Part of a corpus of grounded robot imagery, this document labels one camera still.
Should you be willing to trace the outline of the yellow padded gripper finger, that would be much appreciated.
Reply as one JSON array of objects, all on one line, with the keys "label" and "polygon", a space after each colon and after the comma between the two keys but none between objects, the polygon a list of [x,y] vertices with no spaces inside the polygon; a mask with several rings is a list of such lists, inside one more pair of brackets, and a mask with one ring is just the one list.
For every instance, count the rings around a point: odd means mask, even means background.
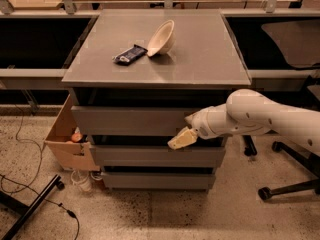
[{"label": "yellow padded gripper finger", "polygon": [[198,135],[194,129],[184,127],[168,142],[168,146],[173,150],[181,149],[194,144],[197,141],[197,138]]}]

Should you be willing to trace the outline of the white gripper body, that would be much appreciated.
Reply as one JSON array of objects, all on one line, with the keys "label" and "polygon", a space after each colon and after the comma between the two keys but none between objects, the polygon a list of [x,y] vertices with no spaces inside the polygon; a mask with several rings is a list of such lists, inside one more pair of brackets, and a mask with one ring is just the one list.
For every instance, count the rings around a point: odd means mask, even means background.
[{"label": "white gripper body", "polygon": [[226,105],[210,106],[185,118],[193,132],[202,139],[213,139],[230,134],[234,120],[228,115]]}]

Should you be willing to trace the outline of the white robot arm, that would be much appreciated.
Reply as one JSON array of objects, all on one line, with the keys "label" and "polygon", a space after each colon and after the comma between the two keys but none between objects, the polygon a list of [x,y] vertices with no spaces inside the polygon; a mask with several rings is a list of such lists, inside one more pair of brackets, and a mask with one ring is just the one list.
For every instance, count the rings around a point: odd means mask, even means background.
[{"label": "white robot arm", "polygon": [[272,130],[308,151],[320,155],[320,112],[274,102],[250,89],[229,95],[225,104],[201,109],[185,118],[183,128],[169,142],[177,150],[198,138],[222,135],[262,135]]}]

